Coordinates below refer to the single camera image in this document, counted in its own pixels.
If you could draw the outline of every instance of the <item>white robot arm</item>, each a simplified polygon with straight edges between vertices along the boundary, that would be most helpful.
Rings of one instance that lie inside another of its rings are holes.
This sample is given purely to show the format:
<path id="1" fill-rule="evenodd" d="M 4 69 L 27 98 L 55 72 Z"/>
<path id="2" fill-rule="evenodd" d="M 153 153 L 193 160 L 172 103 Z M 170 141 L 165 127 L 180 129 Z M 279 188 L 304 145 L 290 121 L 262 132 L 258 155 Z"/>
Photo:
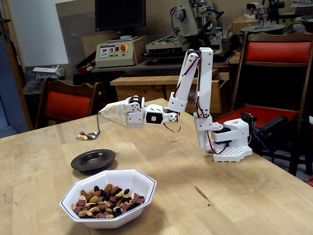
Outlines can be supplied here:
<path id="1" fill-rule="evenodd" d="M 142 128 L 144 123 L 162 125 L 168 121 L 179 121 L 185 111 L 187 99 L 198 68 L 196 93 L 197 111 L 193 113 L 198 133 L 199 147 L 213 152 L 216 162 L 238 162 L 252 155 L 248 147 L 249 125 L 242 119 L 213 122 L 210 115 L 212 87 L 213 50 L 202 47 L 199 51 L 186 53 L 176 90 L 171 93 L 168 107 L 151 104 L 144 106 L 144 97 L 137 95 L 107 105 L 100 114 L 109 120 L 130 128 Z"/>

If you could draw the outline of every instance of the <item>metal spoon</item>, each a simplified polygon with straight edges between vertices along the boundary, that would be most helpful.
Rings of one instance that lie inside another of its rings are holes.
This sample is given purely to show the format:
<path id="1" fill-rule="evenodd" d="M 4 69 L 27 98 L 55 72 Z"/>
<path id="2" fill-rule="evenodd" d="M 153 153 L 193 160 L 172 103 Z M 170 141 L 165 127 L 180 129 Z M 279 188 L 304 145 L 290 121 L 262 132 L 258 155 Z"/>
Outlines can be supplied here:
<path id="1" fill-rule="evenodd" d="M 101 133 L 100 128 L 99 128 L 99 115 L 100 115 L 100 112 L 97 114 L 98 132 L 86 133 L 87 135 L 90 135 L 92 137 L 92 139 L 88 139 L 89 141 L 94 141 L 94 140 L 98 139 L 98 137 L 99 137 L 99 135 Z M 78 139 L 78 136 L 76 136 L 76 139 L 79 140 L 79 141 L 86 141 L 86 140 Z"/>

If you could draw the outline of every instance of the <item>floor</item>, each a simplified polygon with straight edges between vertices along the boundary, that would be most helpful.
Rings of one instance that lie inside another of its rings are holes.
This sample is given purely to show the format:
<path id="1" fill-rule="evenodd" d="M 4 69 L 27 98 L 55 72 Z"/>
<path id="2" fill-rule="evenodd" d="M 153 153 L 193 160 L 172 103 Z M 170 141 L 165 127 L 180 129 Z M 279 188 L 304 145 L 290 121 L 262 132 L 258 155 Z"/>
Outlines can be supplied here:
<path id="1" fill-rule="evenodd" d="M 281 150 L 277 150 L 275 153 L 277 154 L 281 154 L 287 157 L 290 157 L 290 153 L 289 152 L 285 152 L 285 151 L 281 151 Z M 267 157 L 267 156 L 263 156 L 265 159 L 271 161 L 271 157 Z M 274 159 L 274 163 L 279 166 L 280 168 L 284 169 L 285 171 L 288 171 L 288 167 L 289 167 L 289 161 L 284 161 L 281 159 Z M 298 165 L 298 170 L 297 170 L 297 174 L 296 177 L 299 178 L 300 180 L 304 180 L 306 177 L 308 177 L 308 175 L 306 175 L 305 173 L 305 165 L 303 164 L 299 164 Z"/>

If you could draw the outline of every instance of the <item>white wall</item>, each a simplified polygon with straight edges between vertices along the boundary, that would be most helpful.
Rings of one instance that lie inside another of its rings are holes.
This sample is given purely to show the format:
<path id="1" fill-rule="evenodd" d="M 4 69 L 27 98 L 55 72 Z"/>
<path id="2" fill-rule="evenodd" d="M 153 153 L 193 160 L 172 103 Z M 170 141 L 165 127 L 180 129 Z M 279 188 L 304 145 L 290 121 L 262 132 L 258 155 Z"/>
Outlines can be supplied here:
<path id="1" fill-rule="evenodd" d="M 71 0 L 8 0 L 25 67 L 68 64 L 55 3 Z"/>

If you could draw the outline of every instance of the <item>dark plate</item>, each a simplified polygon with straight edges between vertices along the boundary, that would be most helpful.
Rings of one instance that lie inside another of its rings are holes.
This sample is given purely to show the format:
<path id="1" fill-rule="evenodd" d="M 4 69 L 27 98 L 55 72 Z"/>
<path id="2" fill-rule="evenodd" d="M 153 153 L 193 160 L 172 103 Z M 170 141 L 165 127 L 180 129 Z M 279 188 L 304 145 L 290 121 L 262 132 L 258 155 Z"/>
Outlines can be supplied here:
<path id="1" fill-rule="evenodd" d="M 108 149 L 96 149 L 83 153 L 72 161 L 72 168 L 80 171 L 90 171 L 100 169 L 115 158 L 115 153 Z"/>

